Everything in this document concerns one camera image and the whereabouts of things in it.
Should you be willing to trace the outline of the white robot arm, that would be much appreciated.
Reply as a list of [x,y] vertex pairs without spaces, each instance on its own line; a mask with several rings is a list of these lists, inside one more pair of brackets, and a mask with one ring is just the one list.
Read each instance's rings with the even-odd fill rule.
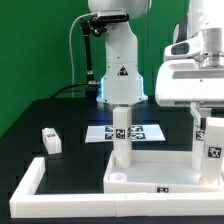
[[[88,0],[94,32],[106,34],[106,73],[98,101],[136,104],[147,99],[138,73],[138,39],[129,21],[146,14],[152,0]],[[201,108],[224,107],[224,0],[189,0],[187,15],[164,50],[155,99],[187,106],[197,122]]]

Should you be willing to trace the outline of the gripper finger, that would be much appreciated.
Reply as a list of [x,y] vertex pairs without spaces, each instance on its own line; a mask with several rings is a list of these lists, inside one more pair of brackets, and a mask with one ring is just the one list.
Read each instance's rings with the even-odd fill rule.
[[199,107],[196,102],[192,102],[190,104],[190,113],[194,118],[194,125],[198,128],[201,127],[201,114],[199,112]]

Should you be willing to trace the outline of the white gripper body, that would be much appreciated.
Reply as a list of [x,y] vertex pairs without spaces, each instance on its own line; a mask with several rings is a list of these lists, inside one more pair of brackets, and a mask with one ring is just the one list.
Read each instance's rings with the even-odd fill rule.
[[198,33],[165,48],[156,81],[160,106],[224,105],[224,34]]

